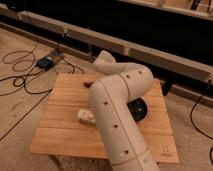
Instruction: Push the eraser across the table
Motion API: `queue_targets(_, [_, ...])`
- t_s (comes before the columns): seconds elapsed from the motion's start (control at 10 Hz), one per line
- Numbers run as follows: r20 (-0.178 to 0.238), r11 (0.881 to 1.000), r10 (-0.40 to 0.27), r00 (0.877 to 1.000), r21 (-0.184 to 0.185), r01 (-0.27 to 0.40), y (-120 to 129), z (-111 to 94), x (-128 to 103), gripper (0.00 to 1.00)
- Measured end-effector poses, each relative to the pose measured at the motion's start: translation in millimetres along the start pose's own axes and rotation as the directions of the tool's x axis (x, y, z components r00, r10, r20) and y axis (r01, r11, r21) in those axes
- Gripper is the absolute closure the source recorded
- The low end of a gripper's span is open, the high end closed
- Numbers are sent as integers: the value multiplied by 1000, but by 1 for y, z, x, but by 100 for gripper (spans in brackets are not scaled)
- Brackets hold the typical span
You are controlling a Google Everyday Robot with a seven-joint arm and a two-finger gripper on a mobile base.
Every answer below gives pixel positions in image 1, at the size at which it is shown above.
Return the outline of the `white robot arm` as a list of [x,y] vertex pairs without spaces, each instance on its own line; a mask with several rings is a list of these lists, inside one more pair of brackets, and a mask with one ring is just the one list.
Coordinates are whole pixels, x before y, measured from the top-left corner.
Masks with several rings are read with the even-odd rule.
[[152,88],[152,72],[105,50],[93,65],[106,74],[91,85],[89,102],[113,171],[160,171],[127,106]]

